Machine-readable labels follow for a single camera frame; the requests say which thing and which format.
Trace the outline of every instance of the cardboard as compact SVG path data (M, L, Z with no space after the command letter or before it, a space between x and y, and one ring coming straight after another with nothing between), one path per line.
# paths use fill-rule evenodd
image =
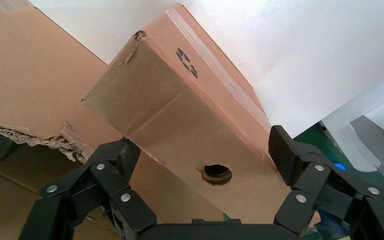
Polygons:
M226 71L261 106L189 12L179 4L174 9L193 30L189 37L198 37L210 52L197 52L163 15L130 39L84 102L231 218L272 223L290 190L269 159L268 132L217 71ZM213 55L223 69L210 67L203 55ZM231 170L225 185L201 177L204 166L217 164Z
M39 10L0 12L0 132L20 143L68 149L72 160L84 152L60 138L66 128L91 149L119 139L80 104L106 69Z
M39 10L0 12L0 133L84 162L98 145L122 137L80 102L107 68ZM21 146L0 163L0 175L33 192L76 166L47 147L29 149ZM143 164L151 161L146 157L141 154L131 184L161 222L223 220L218 207L173 173Z
M37 193L0 175L0 240L18 239L32 205L38 198ZM76 227L73 239L116 240L120 239L120 236L113 231L85 220Z

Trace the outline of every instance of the blue led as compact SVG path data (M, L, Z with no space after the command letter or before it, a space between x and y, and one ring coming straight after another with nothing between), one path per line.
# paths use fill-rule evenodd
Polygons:
M342 170L342 171L347 171L347 169L345 168L345 166L344 165L342 165L342 164L340 164L340 163L335 163L335 166L338 168L338 169L340 169L340 170Z

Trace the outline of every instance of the silver screw head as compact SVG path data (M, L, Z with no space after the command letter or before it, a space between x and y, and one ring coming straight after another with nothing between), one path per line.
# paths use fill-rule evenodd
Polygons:
M50 185L49 187L47 187L46 191L48 193L53 193L57 190L58 186L57 185Z
M323 170L325 170L325 168L322 167L322 166L320 166L320 165L316 165L316 166L314 166L314 167L315 167L315 169L317 169L317 170L319 170L319 171L323 171Z
M303 195L296 195L296 200L298 200L298 202L300 202L300 203L305 203L305 202L307 202L307 198L305 197L305 196L303 196Z
M96 169L98 169L98 170L102 170L104 168L105 168L105 165L102 163L100 163L100 164L98 164L98 166L96 166Z
M369 187L367 188L372 194L375 194L375 195L379 195L381 194L381 191L379 191L378 189L374 188L374 187Z
M129 201L130 198L131 198L131 196L128 193L125 193L125 194L121 195L121 201L123 201L123 202Z

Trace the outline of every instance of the packing tape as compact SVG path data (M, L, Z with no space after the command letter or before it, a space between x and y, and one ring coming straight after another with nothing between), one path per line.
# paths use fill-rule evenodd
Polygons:
M269 133L271 125L267 116L245 93L245 91L233 80L210 49L199 38L194 30L186 23L180 14L174 9L166 11L167 16L179 29L182 35L192 45L199 56L205 61L217 78L223 83L226 89L233 95L237 102Z

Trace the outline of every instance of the circular hole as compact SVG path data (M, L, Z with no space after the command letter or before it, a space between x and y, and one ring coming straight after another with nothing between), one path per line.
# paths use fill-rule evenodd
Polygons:
M201 170L201 176L207 183L220 186L227 184L232 179L232 172L229 168L220 164L206 165Z

